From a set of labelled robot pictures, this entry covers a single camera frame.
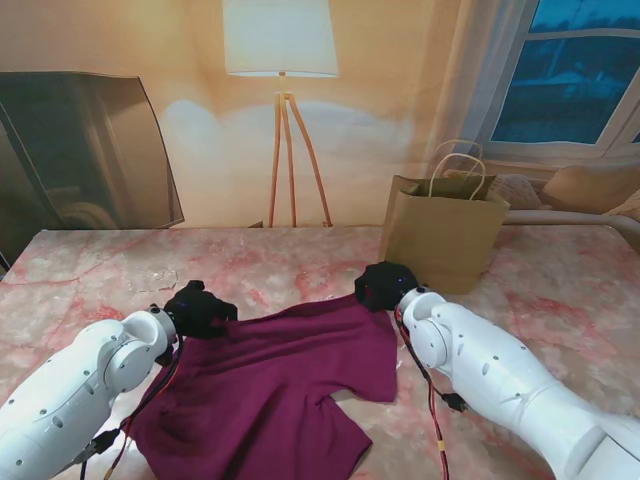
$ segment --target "bag handle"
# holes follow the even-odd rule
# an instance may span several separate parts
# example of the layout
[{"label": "bag handle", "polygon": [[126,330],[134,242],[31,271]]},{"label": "bag handle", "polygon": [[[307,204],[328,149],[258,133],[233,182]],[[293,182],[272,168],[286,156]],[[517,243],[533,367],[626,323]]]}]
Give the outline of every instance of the bag handle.
[{"label": "bag handle", "polygon": [[[438,145],[436,147],[436,149],[433,151],[433,156],[435,157],[435,155],[438,153],[438,150],[440,150],[442,147],[444,147],[445,145],[451,145],[451,144],[457,144],[457,143],[464,143],[465,145],[473,145],[475,147],[478,148],[478,156],[476,158],[478,158],[478,160],[482,161],[482,154],[483,154],[483,147],[481,144],[473,142],[471,140],[464,140],[462,138],[454,138],[452,140],[447,140],[446,142],[442,142],[440,145]],[[471,175],[473,173],[473,171],[476,169],[476,167],[478,166],[478,164],[474,164],[473,167],[471,168],[471,170],[469,170],[467,172],[467,176],[466,178],[469,178],[469,175]]]},{"label": "bag handle", "polygon": [[449,155],[446,155],[442,160],[440,160],[440,163],[438,163],[438,165],[436,166],[436,169],[433,171],[433,175],[431,176],[431,180],[429,180],[429,197],[431,197],[431,193],[433,192],[433,181],[436,179],[438,171],[444,166],[446,161],[449,160],[451,157],[468,158],[469,160],[473,160],[474,162],[476,162],[476,165],[480,165],[480,167],[482,168],[482,179],[480,180],[480,183],[478,184],[478,187],[473,191],[473,193],[469,197],[469,200],[473,200],[473,198],[478,194],[478,192],[482,188],[482,185],[484,185],[485,178],[487,177],[487,169],[486,169],[486,167],[484,166],[484,163],[482,163],[481,160],[479,160],[476,157],[473,157],[471,155],[467,155],[466,153],[450,153]]},{"label": "bag handle", "polygon": [[442,147],[444,147],[445,145],[450,145],[452,143],[464,143],[465,145],[473,145],[474,147],[478,147],[478,159],[482,160],[482,153],[483,153],[482,145],[476,142],[472,142],[471,140],[463,140],[462,138],[454,138],[453,140],[447,140],[446,142],[442,142],[440,145],[436,147],[436,149],[433,151],[433,154],[435,155],[436,153],[438,153],[438,150],[440,150]]}]

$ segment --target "white lamp shade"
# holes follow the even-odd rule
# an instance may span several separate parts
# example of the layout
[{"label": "white lamp shade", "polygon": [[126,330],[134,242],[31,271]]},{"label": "white lamp shade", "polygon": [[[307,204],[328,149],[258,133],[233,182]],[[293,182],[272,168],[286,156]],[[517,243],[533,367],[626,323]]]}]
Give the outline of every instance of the white lamp shade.
[{"label": "white lamp shade", "polygon": [[329,0],[224,0],[224,52],[232,75],[338,75]]}]

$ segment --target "shirt sleeve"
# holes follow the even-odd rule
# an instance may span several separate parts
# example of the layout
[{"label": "shirt sleeve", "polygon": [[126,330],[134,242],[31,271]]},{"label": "shirt sleeve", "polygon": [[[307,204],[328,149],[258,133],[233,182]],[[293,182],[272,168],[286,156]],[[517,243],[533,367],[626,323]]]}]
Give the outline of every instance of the shirt sleeve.
[{"label": "shirt sleeve", "polygon": [[371,313],[362,306],[345,312],[354,328],[323,349],[312,392],[320,397],[348,389],[363,400],[392,402],[397,392],[397,339],[386,312]]}]

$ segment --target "marble table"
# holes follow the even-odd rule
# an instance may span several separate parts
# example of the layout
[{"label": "marble table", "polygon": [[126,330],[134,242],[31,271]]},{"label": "marble table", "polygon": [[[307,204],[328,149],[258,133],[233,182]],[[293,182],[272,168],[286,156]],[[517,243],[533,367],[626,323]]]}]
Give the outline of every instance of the marble table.
[{"label": "marble table", "polygon": [[[0,282],[0,403],[84,326],[162,304],[197,278],[238,305],[242,319],[348,294],[375,261],[380,229],[220,229],[42,232]],[[521,338],[570,388],[608,412],[640,417],[636,328],[640,257],[602,226],[510,226],[469,295],[451,297]],[[398,342],[393,404],[338,394],[373,439],[353,478],[439,479],[422,377]],[[436,375],[447,390],[447,379]],[[139,400],[122,395],[107,428]],[[545,463],[506,430],[439,402],[451,478],[551,479]],[[116,444],[89,463],[102,479]],[[59,478],[77,479],[78,470]],[[133,445],[113,480],[152,480]]]}]

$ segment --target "lamp tripod legs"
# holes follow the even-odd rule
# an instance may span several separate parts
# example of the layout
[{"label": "lamp tripod legs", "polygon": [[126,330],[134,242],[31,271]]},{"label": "lamp tripod legs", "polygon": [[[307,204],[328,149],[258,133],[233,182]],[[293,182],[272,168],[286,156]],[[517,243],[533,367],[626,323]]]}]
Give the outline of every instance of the lamp tripod legs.
[{"label": "lamp tripod legs", "polygon": [[300,132],[304,138],[307,150],[309,151],[309,158],[311,159],[311,166],[313,167],[313,173],[316,179],[316,185],[318,186],[318,192],[320,193],[320,200],[322,201],[322,208],[324,210],[325,222],[327,227],[333,226],[331,222],[331,216],[329,215],[329,206],[327,205],[327,198],[324,193],[324,187],[322,185],[322,177],[320,176],[320,169],[318,168],[318,161],[316,159],[313,145],[311,144],[311,138],[309,132],[304,124],[296,99],[292,93],[280,92],[276,94],[275,101],[275,143],[273,148],[273,169],[271,172],[271,200],[269,204],[269,228],[273,227],[273,217],[275,214],[276,205],[276,187],[278,182],[278,166],[280,162],[280,124],[284,124],[285,139],[287,142],[287,159],[289,165],[289,196],[291,200],[291,224],[293,227],[297,226],[296,219],[296,198],[295,198],[295,180],[293,171],[293,143],[291,140],[291,127],[289,125],[289,114],[287,112],[287,101],[291,106],[291,111],[296,119]]},{"label": "lamp tripod legs", "polygon": [[273,227],[276,210],[276,187],[278,184],[278,164],[280,163],[280,94],[276,93],[276,136],[273,144],[273,169],[271,170],[271,199],[269,202],[269,228]]},{"label": "lamp tripod legs", "polygon": [[289,104],[291,105],[291,111],[293,112],[293,116],[296,118],[296,122],[298,122],[298,126],[300,127],[300,132],[302,132],[302,136],[304,137],[304,143],[307,145],[307,150],[309,151],[311,166],[313,167],[313,173],[316,177],[316,185],[318,186],[318,192],[320,192],[320,200],[322,201],[322,208],[324,210],[325,226],[331,227],[332,223],[331,223],[331,216],[329,215],[329,206],[327,205],[327,197],[324,194],[324,187],[322,186],[322,177],[320,176],[320,169],[318,168],[318,160],[316,159],[316,154],[313,151],[313,145],[311,144],[311,137],[309,137],[309,132],[307,132],[307,127],[304,124],[302,115],[300,115],[300,110],[298,110],[296,97],[293,95],[293,93],[288,93],[286,97],[289,100]]}]

